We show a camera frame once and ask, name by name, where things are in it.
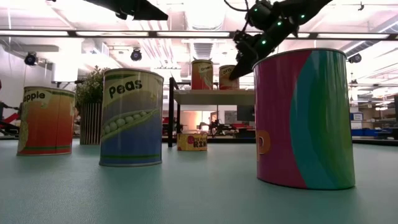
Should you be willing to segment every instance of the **colorful striped can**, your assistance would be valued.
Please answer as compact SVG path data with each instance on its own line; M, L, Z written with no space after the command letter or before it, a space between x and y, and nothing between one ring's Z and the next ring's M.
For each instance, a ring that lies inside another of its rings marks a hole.
M223 65L220 67L220 90L238 90L239 79L229 80L231 72L234 70L235 65Z
M192 62L192 90L213 89L213 62L211 60L194 60Z
M102 166L149 166L162 162L163 77L145 70L105 72Z
M355 185L346 56L283 52L254 66L257 177L301 189Z
M71 153L74 109L72 91L25 87L17 155Z

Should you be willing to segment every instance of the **pea pod illustration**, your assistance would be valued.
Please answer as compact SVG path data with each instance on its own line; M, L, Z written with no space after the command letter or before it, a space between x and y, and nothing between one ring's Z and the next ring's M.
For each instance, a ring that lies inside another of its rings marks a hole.
M102 128L102 141L130 129L150 119L159 109L132 111L117 115L105 122Z
M18 152L24 150L29 136L29 126L27 124L27 116L29 114L29 104L26 103L23 107L21 114L21 126L19 131Z

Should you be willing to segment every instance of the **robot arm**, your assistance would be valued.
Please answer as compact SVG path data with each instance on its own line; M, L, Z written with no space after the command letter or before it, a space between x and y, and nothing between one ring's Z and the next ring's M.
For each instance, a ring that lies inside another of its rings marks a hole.
M238 49L238 64L230 79L247 75L252 66L272 53L289 34L297 36L299 27L313 17L332 0L285 0L275 2L257 1L246 14L247 23L262 34L251 36L244 30L235 32L234 41Z

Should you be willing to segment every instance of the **green leaves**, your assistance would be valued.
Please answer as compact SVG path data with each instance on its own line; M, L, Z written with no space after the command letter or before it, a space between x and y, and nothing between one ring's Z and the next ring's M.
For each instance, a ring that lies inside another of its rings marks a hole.
M87 103L102 103L104 73L110 68L99 68L87 74L84 82L76 85L76 108L80 111L82 105Z

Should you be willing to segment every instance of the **black cable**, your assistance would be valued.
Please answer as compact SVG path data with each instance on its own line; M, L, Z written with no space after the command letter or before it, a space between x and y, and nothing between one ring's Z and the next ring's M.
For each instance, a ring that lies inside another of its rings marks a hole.
M227 5L227 6L229 6L231 9L233 9L233 10L235 10L235 11L238 11L238 12L247 12L248 10L249 10L249 7L248 7L248 9L238 9L238 8L235 8L235 7L233 7L230 3L228 3L226 0L224 0L224 2L225 2L225 4Z
M244 2L246 3L246 9L249 11L248 0L244 0ZM248 17L246 18L246 23L244 24L243 29L242 29L243 32L246 30L246 27L248 26L248 23L249 23L249 14L247 14L247 16Z

